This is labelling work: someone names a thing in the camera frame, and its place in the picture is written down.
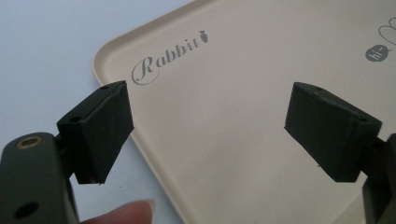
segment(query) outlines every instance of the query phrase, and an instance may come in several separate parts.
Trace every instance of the printed logo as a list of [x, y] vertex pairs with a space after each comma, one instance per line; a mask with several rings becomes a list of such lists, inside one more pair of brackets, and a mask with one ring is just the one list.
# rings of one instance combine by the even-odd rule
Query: printed logo
[[[396, 46], [396, 18], [389, 20], [389, 25], [378, 28], [379, 35], [391, 45]], [[375, 45], [366, 51], [366, 59], [370, 62], [382, 62], [388, 58], [391, 49], [384, 45]]]
[[[202, 42], [207, 43], [208, 36], [205, 31], [200, 31], [200, 38]], [[191, 41], [186, 39], [183, 44], [177, 44], [174, 48], [167, 49], [161, 57], [156, 59], [153, 57], [144, 58], [134, 66], [132, 70], [132, 81], [136, 85], [150, 84], [158, 78], [162, 67], [198, 49], [200, 43], [199, 38], [194, 38]]]
[[371, 62], [382, 62], [388, 57], [388, 49], [383, 45], [375, 45], [366, 51], [366, 58]]

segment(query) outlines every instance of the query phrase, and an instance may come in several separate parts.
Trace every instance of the gray circle logo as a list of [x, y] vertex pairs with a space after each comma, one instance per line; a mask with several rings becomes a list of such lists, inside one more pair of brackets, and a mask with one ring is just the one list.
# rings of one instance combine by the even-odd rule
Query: gray circle logo
[[387, 59], [389, 51], [391, 49], [388, 49], [386, 46], [375, 45], [366, 51], [366, 59], [371, 62], [382, 62]]

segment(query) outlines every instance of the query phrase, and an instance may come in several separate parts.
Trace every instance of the brass insert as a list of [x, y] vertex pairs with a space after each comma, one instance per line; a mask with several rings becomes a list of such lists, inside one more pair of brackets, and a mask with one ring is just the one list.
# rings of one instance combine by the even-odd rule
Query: brass insert
[[18, 142], [17, 148], [26, 149], [30, 147], [35, 147], [40, 144], [41, 141], [43, 141], [43, 138], [40, 136], [27, 137]]

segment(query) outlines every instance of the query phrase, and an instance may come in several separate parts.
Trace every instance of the finger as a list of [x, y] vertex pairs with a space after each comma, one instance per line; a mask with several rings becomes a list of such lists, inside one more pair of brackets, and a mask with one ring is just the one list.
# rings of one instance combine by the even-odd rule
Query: finger
[[151, 224], [153, 202], [127, 203], [109, 213], [83, 221], [81, 224]]

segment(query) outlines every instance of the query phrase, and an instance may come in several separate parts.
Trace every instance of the carrot icon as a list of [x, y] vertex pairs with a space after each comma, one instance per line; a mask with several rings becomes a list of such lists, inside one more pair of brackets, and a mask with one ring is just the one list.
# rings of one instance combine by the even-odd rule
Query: carrot icon
[[205, 31], [200, 31], [201, 33], [201, 39], [204, 41], [204, 43], [207, 43], [207, 34], [205, 34]]

